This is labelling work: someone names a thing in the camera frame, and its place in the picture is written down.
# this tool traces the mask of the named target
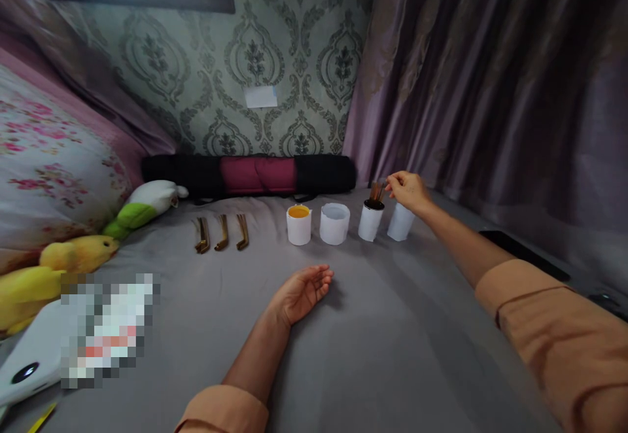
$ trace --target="cup with yellow liquid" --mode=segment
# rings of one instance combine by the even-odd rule
[[[288,241],[293,245],[305,245],[312,238],[312,211],[304,205],[294,205],[286,212]]]

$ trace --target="white paper cup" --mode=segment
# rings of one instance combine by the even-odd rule
[[[321,240],[340,245],[347,239],[351,212],[344,204],[329,203],[321,207]]]
[[[305,245],[312,238],[312,211],[304,205],[294,205],[286,211],[288,241]]]
[[[364,206],[362,206],[362,217],[360,218],[358,235],[362,240],[373,241],[377,235],[381,216],[384,213],[384,205],[381,204],[381,209],[371,209],[367,206],[367,202],[368,199],[364,202]]]
[[[397,203],[394,207],[391,224],[388,226],[388,236],[397,241],[407,239],[412,222],[414,222],[414,214]]]

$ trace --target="curtain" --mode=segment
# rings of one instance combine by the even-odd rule
[[[343,153],[628,294],[628,0],[375,0]]]

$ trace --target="gray bed sheet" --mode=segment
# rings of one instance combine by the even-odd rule
[[[287,240],[282,198],[232,198],[201,207],[184,202],[124,242],[99,271],[106,279],[161,275],[152,330],[136,367],[100,389],[51,388],[11,409],[4,431],[26,431],[51,400],[50,432],[168,432],[187,402],[220,383],[257,316],[295,270],[327,263],[336,272],[328,296],[292,330],[270,400],[272,432],[553,432],[531,375],[476,303],[470,287],[431,231],[416,221],[408,240],[357,235],[367,191],[319,196],[313,236]],[[349,206],[347,241],[319,237],[324,203]],[[192,220],[205,216],[212,246],[218,214],[228,215],[230,244],[196,254]],[[250,245],[242,252],[236,213],[245,213]]]

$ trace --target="hand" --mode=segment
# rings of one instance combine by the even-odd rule
[[[288,327],[304,318],[327,295],[334,272],[329,265],[308,266],[290,276],[279,288],[270,307],[278,310]]]
[[[391,198],[397,199],[402,206],[423,218],[429,211],[436,208],[427,187],[421,177],[407,171],[397,171],[386,178],[386,191]]]

